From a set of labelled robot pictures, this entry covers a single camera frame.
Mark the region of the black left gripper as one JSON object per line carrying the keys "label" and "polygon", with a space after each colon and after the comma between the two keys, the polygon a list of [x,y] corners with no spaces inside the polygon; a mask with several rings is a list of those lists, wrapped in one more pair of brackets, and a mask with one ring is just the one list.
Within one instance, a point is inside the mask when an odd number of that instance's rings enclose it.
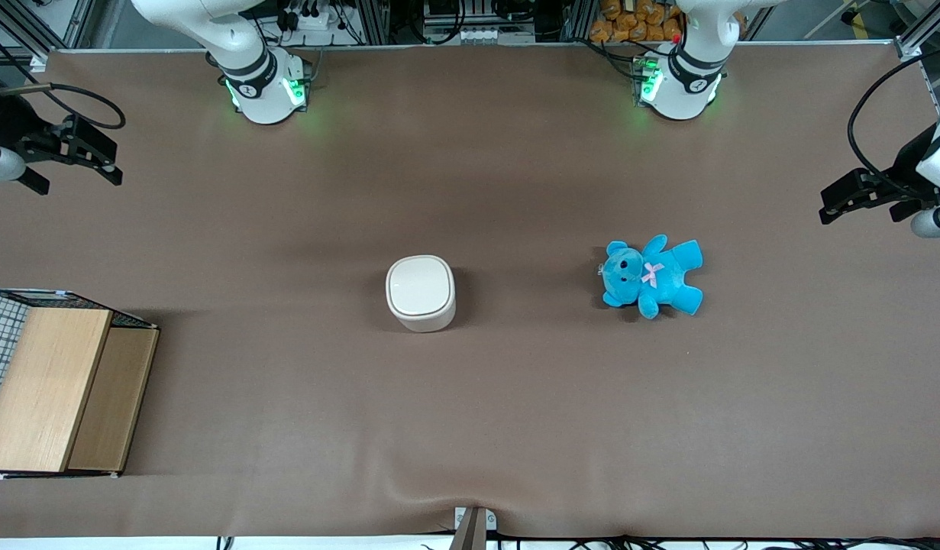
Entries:
{"label": "black left gripper", "polygon": [[919,173],[919,164],[940,149],[940,133],[935,126],[925,129],[906,143],[888,170],[881,174],[889,183],[879,181],[868,170],[851,170],[821,191],[822,225],[836,222],[839,217],[862,209],[889,205],[893,222],[909,217],[918,222],[940,224],[940,189]]}

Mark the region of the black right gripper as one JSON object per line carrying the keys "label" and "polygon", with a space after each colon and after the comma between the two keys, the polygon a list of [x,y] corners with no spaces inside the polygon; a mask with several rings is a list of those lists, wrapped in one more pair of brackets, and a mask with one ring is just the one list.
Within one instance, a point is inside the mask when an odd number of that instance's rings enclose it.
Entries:
{"label": "black right gripper", "polygon": [[[0,81],[0,150],[3,147],[23,154],[27,147],[33,147],[61,152],[61,140],[54,126],[44,121],[20,93],[2,94],[6,88]],[[58,154],[59,163],[94,170],[113,186],[123,184],[121,168],[109,157],[95,155],[116,154],[118,145],[92,123],[79,115],[67,115],[63,122],[63,140],[75,150]]]}

